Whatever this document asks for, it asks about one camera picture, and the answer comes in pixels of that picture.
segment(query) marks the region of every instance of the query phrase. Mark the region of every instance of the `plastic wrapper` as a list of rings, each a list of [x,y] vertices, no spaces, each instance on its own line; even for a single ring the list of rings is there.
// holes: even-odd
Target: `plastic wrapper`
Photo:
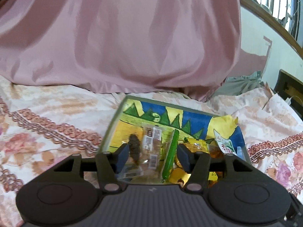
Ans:
[[[217,145],[207,144],[202,139],[193,139],[193,138],[185,138],[184,141],[180,141],[179,143],[183,143],[191,152],[202,151],[209,153],[213,158],[222,158],[223,153]],[[178,183],[181,186],[185,185],[188,181],[190,174],[187,174],[183,171],[182,166],[178,160],[175,158],[175,167],[171,172],[169,182]],[[218,180],[223,177],[222,172],[210,172],[209,173],[209,187],[214,185]]]
[[[225,139],[215,129],[214,129],[214,134],[215,134],[215,140],[224,154],[230,153],[237,155],[230,139]]]
[[[141,126],[141,134],[126,134],[128,138],[122,141],[129,144],[130,153],[118,179],[134,183],[161,183],[161,157],[165,151],[163,128],[145,123]]]

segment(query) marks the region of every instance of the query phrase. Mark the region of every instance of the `wooden headboard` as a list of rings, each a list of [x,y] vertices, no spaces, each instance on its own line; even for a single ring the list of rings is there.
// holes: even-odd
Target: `wooden headboard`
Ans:
[[[275,86],[275,91],[284,100],[288,97],[291,98],[291,107],[297,112],[297,114],[303,120],[303,82],[296,79],[286,71],[280,70],[277,84]]]

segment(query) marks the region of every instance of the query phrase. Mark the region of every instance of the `pink satin cloth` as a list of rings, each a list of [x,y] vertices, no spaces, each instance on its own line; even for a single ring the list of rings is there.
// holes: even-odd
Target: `pink satin cloth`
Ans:
[[[239,0],[8,0],[0,9],[0,75],[23,85],[204,100],[240,46]]]

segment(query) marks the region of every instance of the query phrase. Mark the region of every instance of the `cable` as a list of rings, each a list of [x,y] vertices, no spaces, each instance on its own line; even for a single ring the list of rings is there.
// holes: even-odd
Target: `cable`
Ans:
[[[302,106],[303,106],[303,101],[302,101],[301,98],[298,97],[298,96],[292,96],[292,97],[290,98],[290,101],[291,101],[291,99],[292,99],[293,97],[297,97],[297,98],[301,101],[301,104],[302,104]]]

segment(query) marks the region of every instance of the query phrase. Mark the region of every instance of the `white wall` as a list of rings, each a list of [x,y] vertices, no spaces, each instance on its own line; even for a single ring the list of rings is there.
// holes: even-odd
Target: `white wall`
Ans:
[[[242,41],[241,48],[251,54],[266,55],[269,43],[272,47],[263,72],[262,81],[274,88],[279,70],[283,69],[303,82],[303,60],[296,51],[271,27],[257,16],[241,7]]]

